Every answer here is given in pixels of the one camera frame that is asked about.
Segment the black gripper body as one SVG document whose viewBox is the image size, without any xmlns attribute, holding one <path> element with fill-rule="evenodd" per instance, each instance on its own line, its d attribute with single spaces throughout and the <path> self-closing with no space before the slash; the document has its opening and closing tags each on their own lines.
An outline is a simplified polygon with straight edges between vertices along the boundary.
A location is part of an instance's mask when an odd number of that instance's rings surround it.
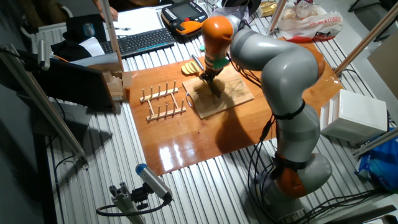
<svg viewBox="0 0 398 224">
<path fill-rule="evenodd" d="M 205 71 L 203 72 L 203 77 L 204 78 L 214 78 L 214 77 L 218 76 L 222 70 L 223 70 L 223 68 L 212 68 L 212 67 L 206 66 Z"/>
</svg>

